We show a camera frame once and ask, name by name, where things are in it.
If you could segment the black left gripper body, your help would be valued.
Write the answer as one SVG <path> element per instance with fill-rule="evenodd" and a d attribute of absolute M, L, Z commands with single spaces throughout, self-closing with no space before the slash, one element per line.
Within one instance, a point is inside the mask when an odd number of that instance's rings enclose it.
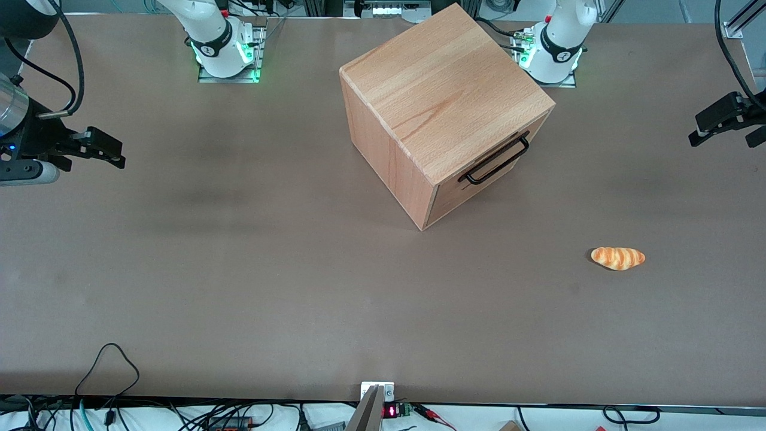
<path fill-rule="evenodd" d="M 749 125 L 765 125 L 765 89 L 752 98 L 743 97 L 742 102 L 742 120 Z"/>

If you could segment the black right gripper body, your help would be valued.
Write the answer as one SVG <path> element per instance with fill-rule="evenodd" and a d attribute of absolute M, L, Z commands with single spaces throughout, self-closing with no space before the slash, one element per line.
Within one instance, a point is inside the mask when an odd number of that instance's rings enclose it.
<path fill-rule="evenodd" d="M 40 114 L 50 110 L 35 100 L 30 100 L 28 112 L 17 133 L 17 155 L 21 159 L 41 159 L 48 155 L 73 154 L 78 144 L 72 139 L 75 133 L 66 128 L 60 118 L 40 119 Z"/>

